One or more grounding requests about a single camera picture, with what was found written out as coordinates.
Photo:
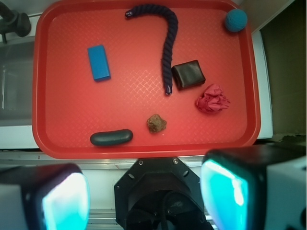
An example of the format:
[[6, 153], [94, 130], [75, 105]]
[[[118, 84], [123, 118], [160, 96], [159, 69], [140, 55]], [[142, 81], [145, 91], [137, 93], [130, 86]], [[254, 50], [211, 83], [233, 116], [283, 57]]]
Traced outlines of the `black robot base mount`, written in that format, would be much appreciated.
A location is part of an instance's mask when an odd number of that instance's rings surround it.
[[125, 230], [211, 230], [200, 178], [178, 158], [138, 159], [114, 186]]

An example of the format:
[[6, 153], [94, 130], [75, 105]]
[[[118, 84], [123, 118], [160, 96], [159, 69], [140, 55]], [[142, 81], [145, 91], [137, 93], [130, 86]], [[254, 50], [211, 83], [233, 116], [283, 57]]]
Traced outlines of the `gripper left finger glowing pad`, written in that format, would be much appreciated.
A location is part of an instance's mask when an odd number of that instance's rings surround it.
[[84, 230], [89, 212], [88, 180], [75, 164], [0, 171], [2, 230]]

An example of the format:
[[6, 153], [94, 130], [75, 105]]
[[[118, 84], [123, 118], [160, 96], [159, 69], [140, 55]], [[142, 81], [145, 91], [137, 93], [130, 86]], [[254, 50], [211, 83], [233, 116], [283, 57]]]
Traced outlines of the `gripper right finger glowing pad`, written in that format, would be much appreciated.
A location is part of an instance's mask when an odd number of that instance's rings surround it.
[[269, 143], [213, 149], [204, 157], [200, 188], [220, 230], [304, 230], [307, 149]]

